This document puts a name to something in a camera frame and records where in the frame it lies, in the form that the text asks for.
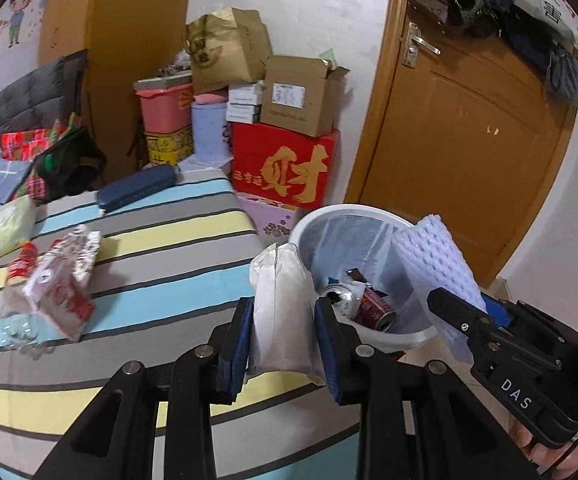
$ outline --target door handle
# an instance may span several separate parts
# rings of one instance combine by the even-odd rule
[[[416,67],[418,62],[418,52],[420,47],[424,47],[432,54],[440,56],[440,50],[435,48],[431,43],[425,40],[418,27],[414,22],[409,22],[406,28],[406,36],[403,38],[404,52],[402,54],[402,64],[411,68]]]
[[[425,49],[430,50],[431,52],[433,52],[434,54],[437,54],[438,56],[440,56],[440,54],[441,54],[439,49],[435,48],[427,40],[420,38],[420,36],[411,36],[411,41],[415,41],[416,43],[421,44],[423,47],[425,47]]]

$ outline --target paper bag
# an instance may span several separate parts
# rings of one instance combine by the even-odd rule
[[[251,261],[249,281],[256,298],[247,375],[285,370],[324,384],[313,322],[318,295],[296,245],[267,247]]]
[[[186,26],[186,38],[195,94],[264,78],[271,44],[257,10],[205,14]]]

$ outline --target blue gripper pad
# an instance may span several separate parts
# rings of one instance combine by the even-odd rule
[[[316,325],[316,336],[320,346],[320,356],[325,369],[326,386],[331,392],[335,402],[342,399],[342,388],[340,386],[340,365],[336,358],[334,345],[334,335],[329,332],[331,326],[330,316],[333,316],[335,328],[338,328],[338,320],[333,313],[333,309],[325,298],[319,298],[313,311],[313,318]]]
[[[486,294],[482,294],[482,298],[485,300],[486,313],[495,320],[496,326],[508,327],[511,324],[512,318],[507,310]]]
[[[229,393],[235,400],[242,391],[245,381],[246,362],[248,361],[249,342],[251,341],[251,327],[253,326],[253,298],[246,302],[246,308],[240,324],[240,333],[236,342],[233,361],[229,370]]]

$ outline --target door frame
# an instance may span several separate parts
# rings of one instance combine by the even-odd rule
[[[373,154],[378,144],[378,138],[380,137],[380,131],[382,130],[384,115],[389,105],[389,97],[396,70],[409,70],[408,68],[402,69],[402,64],[400,63],[402,50],[401,40],[406,20],[406,4],[406,0],[389,0],[387,4],[387,17],[384,24],[380,56],[373,81],[373,89],[371,90],[369,107],[364,120],[358,151],[355,155],[354,167],[344,196],[344,201],[347,203],[360,202],[373,161]],[[564,159],[577,111],[577,108],[572,106],[568,107],[565,122],[553,151],[553,156],[544,173],[544,179],[538,188],[536,197],[531,203],[526,216],[517,226],[510,240],[504,248],[502,248],[493,266],[486,273],[484,282],[480,283],[480,285],[489,286],[493,280],[495,280],[498,272],[500,272],[518,245],[520,245],[524,235],[542,208],[551,186],[558,175],[562,160]]]

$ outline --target bed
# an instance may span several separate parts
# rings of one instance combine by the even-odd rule
[[[7,351],[0,337],[0,476],[31,478],[101,386],[123,363],[171,362],[205,343],[251,296],[248,264],[262,246],[217,170],[102,218],[93,193],[38,208],[40,252],[77,224],[104,241],[89,292],[96,312],[72,344],[53,334],[39,358]],[[0,258],[0,307],[6,264]],[[229,480],[353,479],[358,406],[341,408],[306,377],[250,380],[232,406],[212,406],[216,471]],[[160,404],[153,478],[163,477],[166,403]]]

